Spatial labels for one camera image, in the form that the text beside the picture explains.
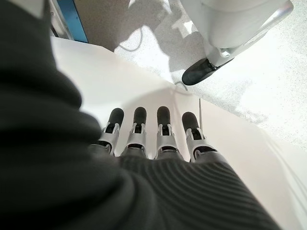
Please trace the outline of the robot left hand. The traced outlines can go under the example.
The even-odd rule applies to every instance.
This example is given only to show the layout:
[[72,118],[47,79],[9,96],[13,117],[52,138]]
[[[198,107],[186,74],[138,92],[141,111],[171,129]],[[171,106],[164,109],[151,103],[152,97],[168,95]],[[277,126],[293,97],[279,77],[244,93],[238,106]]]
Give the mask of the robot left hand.
[[186,162],[98,144],[56,67],[46,0],[0,3],[0,227],[13,230],[276,230],[214,150]]

